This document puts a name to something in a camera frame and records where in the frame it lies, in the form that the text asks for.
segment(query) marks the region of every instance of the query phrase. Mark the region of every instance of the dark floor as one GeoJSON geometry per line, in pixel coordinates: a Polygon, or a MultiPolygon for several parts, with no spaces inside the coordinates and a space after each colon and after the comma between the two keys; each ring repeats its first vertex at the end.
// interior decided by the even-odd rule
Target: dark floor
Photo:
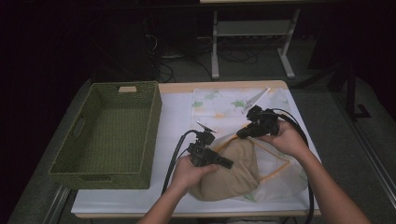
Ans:
{"type": "MultiPolygon", "coordinates": [[[[254,64],[232,63],[219,58],[219,81],[236,80],[285,80],[289,86],[298,84],[316,74],[317,70],[307,69],[315,40],[293,41],[290,45],[289,59],[296,78],[289,80],[284,74],[282,64],[277,57],[276,47],[279,43],[272,43],[258,53],[258,61],[254,64]]],[[[196,61],[174,60],[163,61],[173,70],[170,82],[198,82],[212,81],[210,74],[210,53],[203,53],[196,61]]],[[[162,66],[162,71],[170,73],[169,67],[162,66]]],[[[345,91],[330,92],[326,85],[332,76],[315,82],[305,89],[291,90],[292,96],[304,119],[304,123],[316,145],[323,165],[337,183],[358,204],[373,223],[393,223],[396,220],[394,204],[391,203],[383,185],[378,180],[365,147],[354,131],[358,125],[376,155],[389,172],[390,179],[396,179],[396,123],[378,102],[371,87],[357,80],[356,103],[364,105],[370,119],[358,119],[352,122],[345,114],[345,91]]],[[[169,75],[162,74],[159,81],[166,80],[169,75]]],[[[55,148],[62,142],[62,137],[77,111],[72,107],[81,104],[81,97],[86,94],[89,83],[81,87],[79,94],[64,116],[57,132],[47,148],[29,186],[26,188],[9,223],[43,223],[59,187],[49,180],[47,170],[54,158],[55,148]]],[[[86,220],[75,217],[70,213],[75,192],[68,197],[59,223],[135,223],[135,219],[95,219],[86,220]]],[[[256,217],[264,220],[267,217],[256,217]]],[[[303,223],[304,217],[298,217],[303,223]]],[[[227,218],[217,220],[225,222],[227,218]]],[[[198,223],[195,219],[172,219],[171,223],[198,223]]],[[[321,217],[315,217],[313,223],[323,223],[321,217]]]]}

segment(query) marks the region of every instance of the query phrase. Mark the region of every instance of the green basket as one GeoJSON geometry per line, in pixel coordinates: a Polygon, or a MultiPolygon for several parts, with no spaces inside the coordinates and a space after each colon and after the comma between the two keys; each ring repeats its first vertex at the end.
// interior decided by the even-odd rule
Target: green basket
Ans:
{"type": "Polygon", "coordinates": [[[148,189],[162,104],[155,81],[92,84],[49,175],[70,189],[148,189]]]}

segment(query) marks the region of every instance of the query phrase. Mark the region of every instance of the beige cloth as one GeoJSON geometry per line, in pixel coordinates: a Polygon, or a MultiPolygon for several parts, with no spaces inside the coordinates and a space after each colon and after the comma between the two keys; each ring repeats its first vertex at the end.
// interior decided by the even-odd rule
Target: beige cloth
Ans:
{"type": "Polygon", "coordinates": [[[205,175],[190,193],[201,201],[217,201],[244,195],[260,183],[254,143],[248,139],[231,139],[219,151],[220,156],[233,161],[233,167],[219,167],[205,175]]]}

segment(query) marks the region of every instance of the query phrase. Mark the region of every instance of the white tabletop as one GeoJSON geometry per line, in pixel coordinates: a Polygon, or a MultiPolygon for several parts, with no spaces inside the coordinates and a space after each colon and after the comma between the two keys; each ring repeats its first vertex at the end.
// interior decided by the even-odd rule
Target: white tabletop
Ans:
{"type": "MultiPolygon", "coordinates": [[[[290,112],[307,130],[289,90],[285,95],[290,112]]],[[[161,94],[163,108],[157,134],[149,189],[81,189],[73,204],[77,217],[142,217],[160,197],[163,181],[180,136],[190,129],[192,92],[161,94]]],[[[307,135],[310,149],[318,157],[307,135]]],[[[315,214],[320,214],[315,204],[315,214]]],[[[303,216],[309,209],[308,190],[282,200],[249,203],[235,199],[202,202],[187,194],[178,204],[174,217],[303,216]]]]}

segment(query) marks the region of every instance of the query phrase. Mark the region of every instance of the table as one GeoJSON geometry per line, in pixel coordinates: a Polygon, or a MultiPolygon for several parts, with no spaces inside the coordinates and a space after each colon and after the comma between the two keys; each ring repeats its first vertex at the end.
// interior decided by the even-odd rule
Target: table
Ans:
{"type": "MultiPolygon", "coordinates": [[[[203,88],[281,88],[290,103],[290,113],[307,133],[298,108],[283,81],[236,81],[160,84],[163,109],[158,129],[151,186],[149,189],[81,189],[73,204],[72,213],[82,218],[142,217],[160,197],[166,171],[179,137],[190,128],[191,102],[194,89],[203,88]]],[[[313,153],[315,146],[307,135],[313,153]]],[[[267,203],[248,203],[234,199],[201,202],[187,194],[178,204],[173,217],[247,217],[303,216],[309,208],[308,190],[282,200],[267,203]]],[[[315,203],[314,215],[320,215],[315,203]]]]}

